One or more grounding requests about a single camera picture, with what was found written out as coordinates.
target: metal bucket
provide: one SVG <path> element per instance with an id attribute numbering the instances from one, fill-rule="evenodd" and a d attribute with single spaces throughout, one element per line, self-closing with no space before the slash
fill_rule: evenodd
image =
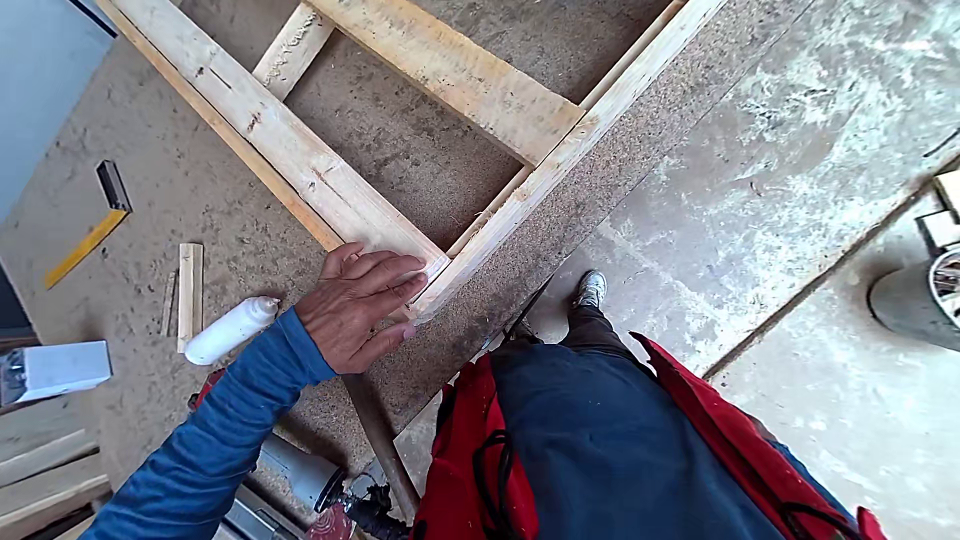
<path id="1" fill-rule="evenodd" d="M 960 262 L 960 251 L 897 270 L 870 289 L 870 309 L 883 326 L 902 335 L 960 351 L 960 325 L 937 293 L 934 273 Z"/>

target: forearm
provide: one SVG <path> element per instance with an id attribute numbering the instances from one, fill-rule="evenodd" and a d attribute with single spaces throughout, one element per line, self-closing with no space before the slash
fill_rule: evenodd
<path id="1" fill-rule="evenodd" d="M 84 540 L 212 537 L 276 420 L 306 384 L 333 376 L 290 309 L 133 473 Z"/>

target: white plastic bottle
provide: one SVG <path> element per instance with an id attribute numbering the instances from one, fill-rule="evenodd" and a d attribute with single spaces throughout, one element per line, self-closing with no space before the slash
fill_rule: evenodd
<path id="1" fill-rule="evenodd" d="M 280 300 L 257 296 L 244 300 L 186 344 L 183 352 L 191 362 L 207 366 L 224 357 L 255 333 L 270 326 Z"/>

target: stack of lumber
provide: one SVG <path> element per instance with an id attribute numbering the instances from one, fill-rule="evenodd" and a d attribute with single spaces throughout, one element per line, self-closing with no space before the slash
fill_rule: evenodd
<path id="1" fill-rule="evenodd" d="M 0 538 L 43 531 L 109 494 L 96 438 L 80 410 L 73 395 L 0 415 Z M 89 521 L 59 524 L 66 532 L 45 537 L 76 538 Z"/>

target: blue wall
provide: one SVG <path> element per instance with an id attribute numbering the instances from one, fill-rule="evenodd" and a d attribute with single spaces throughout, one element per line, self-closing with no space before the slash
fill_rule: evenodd
<path id="1" fill-rule="evenodd" d="M 0 220 L 73 110 L 112 38 L 67 0 L 0 2 Z"/>

